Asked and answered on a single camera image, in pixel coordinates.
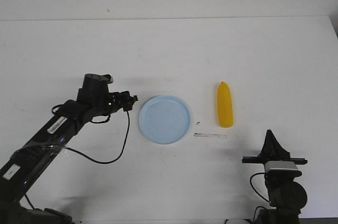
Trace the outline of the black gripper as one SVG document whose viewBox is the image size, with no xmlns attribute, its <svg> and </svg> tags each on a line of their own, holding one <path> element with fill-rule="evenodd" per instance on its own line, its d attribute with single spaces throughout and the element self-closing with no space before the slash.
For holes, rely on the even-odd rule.
<svg viewBox="0 0 338 224">
<path fill-rule="evenodd" d="M 271 156 L 269 156 L 270 144 L 271 144 Z M 279 144 L 272 130 L 268 129 L 266 131 L 264 144 L 263 144 L 260 154 L 257 156 L 243 156 L 242 163 L 243 164 L 263 164 L 265 165 L 269 161 L 289 161 L 289 162 L 295 163 L 296 165 L 307 164 L 307 160 L 305 158 L 301 158 L 301 157 L 290 157 L 289 158 L 289 152 L 286 151 Z"/>
<path fill-rule="evenodd" d="M 131 96 L 129 91 L 109 92 L 105 94 L 105 102 L 107 103 L 105 115 L 116 113 L 120 109 L 123 109 L 123 111 L 131 111 L 132 100 L 138 101 L 138 97 L 136 95 Z"/>
</svg>

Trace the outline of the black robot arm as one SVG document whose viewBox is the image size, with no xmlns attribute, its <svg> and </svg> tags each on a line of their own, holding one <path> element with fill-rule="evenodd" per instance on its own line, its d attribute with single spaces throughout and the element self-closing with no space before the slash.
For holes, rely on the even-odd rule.
<svg viewBox="0 0 338 224">
<path fill-rule="evenodd" d="M 291 157 L 285 150 L 272 130 L 266 131 L 261 152 L 257 156 L 244 156 L 243 164 L 262 164 L 263 172 L 250 176 L 249 183 L 253 191 L 265 202 L 270 209 L 257 206 L 251 223 L 300 223 L 301 209 L 307 204 L 308 196 L 304 187 L 294 179 L 302 176 L 298 165 L 307 164 L 305 158 Z M 265 198 L 253 185 L 253 178 L 262 175 L 268 197 Z"/>
<path fill-rule="evenodd" d="M 129 91 L 110 92 L 109 74 L 88 73 L 76 100 L 52 108 L 53 117 L 1 168 L 1 223 L 72 223 L 72 217 L 50 209 L 27 209 L 20 205 L 27 191 L 71 138 L 98 116 L 107 117 L 120 109 L 132 110 L 137 96 Z"/>
</svg>

